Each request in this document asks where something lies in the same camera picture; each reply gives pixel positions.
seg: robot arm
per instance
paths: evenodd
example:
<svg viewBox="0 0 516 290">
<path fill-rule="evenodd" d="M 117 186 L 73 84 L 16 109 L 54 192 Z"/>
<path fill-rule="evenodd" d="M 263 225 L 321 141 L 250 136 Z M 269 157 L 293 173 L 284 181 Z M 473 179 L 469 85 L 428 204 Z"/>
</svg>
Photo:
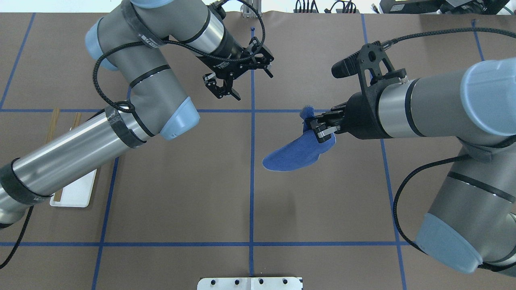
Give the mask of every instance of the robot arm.
<svg viewBox="0 0 516 290">
<path fill-rule="evenodd" d="M 205 81 L 217 97 L 239 99 L 232 82 L 249 69 L 264 69 L 270 75 L 267 68 L 273 57 L 267 47 L 254 38 L 243 48 L 224 27 L 225 2 L 207 7 L 200 0 L 124 0 L 94 24 L 86 35 L 94 59 L 126 43 L 145 44 L 117 51 L 101 62 L 105 68 L 120 70 L 133 95 L 129 102 L 119 103 L 120 109 L 109 105 L 76 129 L 0 168 L 0 229 L 21 219 L 30 206 L 154 135 L 170 140 L 199 122 L 190 97 L 157 49 L 168 35 L 205 54 L 234 60 L 198 56 L 213 71 Z M 222 87 L 216 86 L 215 77 L 224 79 Z"/>
<path fill-rule="evenodd" d="M 516 277 L 516 215 L 510 212 L 516 201 L 516 58 L 408 80 L 375 42 L 336 63 L 332 73 L 358 74 L 362 91 L 306 120 L 318 141 L 344 132 L 359 139 L 457 136 L 459 155 L 471 158 L 454 162 L 416 243 L 460 272 L 483 263 L 497 271 L 512 265 L 501 273 Z"/>
</svg>

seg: blue cloth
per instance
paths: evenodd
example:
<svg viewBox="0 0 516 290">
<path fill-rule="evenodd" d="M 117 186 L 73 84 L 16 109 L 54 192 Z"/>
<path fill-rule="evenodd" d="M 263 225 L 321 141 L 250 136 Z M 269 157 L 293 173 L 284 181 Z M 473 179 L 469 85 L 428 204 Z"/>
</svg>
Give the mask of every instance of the blue cloth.
<svg viewBox="0 0 516 290">
<path fill-rule="evenodd" d="M 305 120 L 314 116 L 314 108 L 306 106 L 299 116 Z M 272 171 L 293 171 L 314 164 L 319 155 L 330 150 L 335 145 L 335 135 L 324 143 L 319 143 L 314 132 L 306 122 L 303 126 L 303 135 L 280 149 L 270 153 L 262 161 L 265 168 Z"/>
</svg>

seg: white floor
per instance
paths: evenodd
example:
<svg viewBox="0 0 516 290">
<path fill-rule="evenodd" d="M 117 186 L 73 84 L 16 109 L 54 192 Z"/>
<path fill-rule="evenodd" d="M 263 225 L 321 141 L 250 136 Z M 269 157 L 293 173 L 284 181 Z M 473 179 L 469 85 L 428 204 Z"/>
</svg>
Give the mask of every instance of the white floor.
<svg viewBox="0 0 516 290">
<path fill-rule="evenodd" d="M 209 4 L 214 0 L 203 0 Z M 121 0 L 0 0 L 0 12 L 110 12 Z M 374 13 L 371 4 L 379 7 L 380 0 L 354 0 L 353 1 L 361 13 Z M 319 12 L 323 13 L 325 8 L 330 8 L 334 0 L 316 0 Z M 295 8 L 296 0 L 262 0 L 262 11 L 282 11 L 292 12 Z M 240 11 L 242 4 L 237 0 L 230 0 L 224 6 L 226 11 Z M 516 0 L 511 0 L 507 7 L 511 10 L 516 9 Z M 499 14 L 509 14 L 502 10 Z"/>
</svg>

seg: white bracket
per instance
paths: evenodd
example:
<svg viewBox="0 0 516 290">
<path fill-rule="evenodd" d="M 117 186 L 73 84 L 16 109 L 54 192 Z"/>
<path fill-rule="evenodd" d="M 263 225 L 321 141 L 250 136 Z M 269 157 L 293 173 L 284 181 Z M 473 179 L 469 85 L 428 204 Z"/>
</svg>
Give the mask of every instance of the white bracket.
<svg viewBox="0 0 516 290">
<path fill-rule="evenodd" d="M 252 277 L 252 278 L 203 278 L 197 290 L 303 290 L 303 278 Z"/>
<path fill-rule="evenodd" d="M 247 3 L 251 4 L 258 11 L 258 14 L 262 16 L 262 0 L 247 0 Z M 240 10 L 244 18 L 256 18 L 256 14 L 244 4 L 242 4 Z"/>
</svg>

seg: light blue joint cap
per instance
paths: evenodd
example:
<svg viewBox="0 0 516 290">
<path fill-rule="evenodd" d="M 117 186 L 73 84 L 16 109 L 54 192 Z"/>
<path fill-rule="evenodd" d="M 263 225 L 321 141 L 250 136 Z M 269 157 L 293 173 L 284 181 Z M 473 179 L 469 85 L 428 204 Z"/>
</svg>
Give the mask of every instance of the light blue joint cap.
<svg viewBox="0 0 516 290">
<path fill-rule="evenodd" d="M 195 127 L 200 118 L 192 100 L 187 97 L 159 133 L 166 140 L 172 140 Z"/>
<path fill-rule="evenodd" d="M 516 58 L 470 67 L 462 78 L 460 97 L 479 128 L 494 135 L 516 135 Z"/>
<path fill-rule="evenodd" d="M 98 29 L 99 29 L 99 23 L 100 23 L 100 20 L 102 18 L 100 18 L 91 28 L 90 30 L 88 31 L 88 33 L 86 33 L 86 36 L 84 37 L 84 43 L 86 44 L 86 49 L 88 50 L 88 53 L 90 54 L 90 56 L 94 59 L 94 60 L 97 60 L 99 59 L 99 57 L 101 57 L 104 53 L 102 52 L 102 48 L 100 48 L 100 43 L 99 43 L 99 34 L 98 34 Z M 118 68 L 115 67 L 111 62 L 109 62 L 109 60 L 107 59 L 104 59 L 100 65 L 106 69 L 109 69 L 110 71 L 118 71 Z"/>
<path fill-rule="evenodd" d="M 429 213 L 417 233 L 416 244 L 432 258 L 465 274 L 473 273 L 482 264 L 482 257 L 467 240 Z"/>
<path fill-rule="evenodd" d="M 140 8 L 151 9 L 165 6 L 172 1 L 174 0 L 131 0 L 131 3 Z"/>
</svg>

